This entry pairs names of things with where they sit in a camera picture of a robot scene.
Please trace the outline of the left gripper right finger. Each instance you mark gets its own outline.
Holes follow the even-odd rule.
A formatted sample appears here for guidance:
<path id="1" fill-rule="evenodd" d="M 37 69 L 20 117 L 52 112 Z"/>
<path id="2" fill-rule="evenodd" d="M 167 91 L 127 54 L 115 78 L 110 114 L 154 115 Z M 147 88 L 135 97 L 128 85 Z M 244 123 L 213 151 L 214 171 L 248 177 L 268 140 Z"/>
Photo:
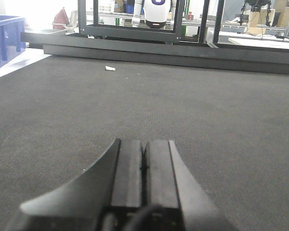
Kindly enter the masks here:
<path id="1" fill-rule="evenodd" d="M 146 144 L 146 199 L 167 214 L 163 231 L 236 231 L 197 183 L 174 141 L 152 140 Z"/>

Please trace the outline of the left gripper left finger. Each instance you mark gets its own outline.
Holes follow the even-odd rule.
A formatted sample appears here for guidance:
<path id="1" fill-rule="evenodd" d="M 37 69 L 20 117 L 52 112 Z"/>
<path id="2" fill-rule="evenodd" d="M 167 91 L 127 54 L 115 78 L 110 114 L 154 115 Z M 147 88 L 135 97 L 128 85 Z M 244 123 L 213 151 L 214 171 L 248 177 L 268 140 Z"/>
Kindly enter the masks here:
<path id="1" fill-rule="evenodd" d="M 108 212 L 142 204 L 142 147 L 116 139 L 90 167 L 61 187 L 22 203 L 7 231 L 96 231 Z"/>

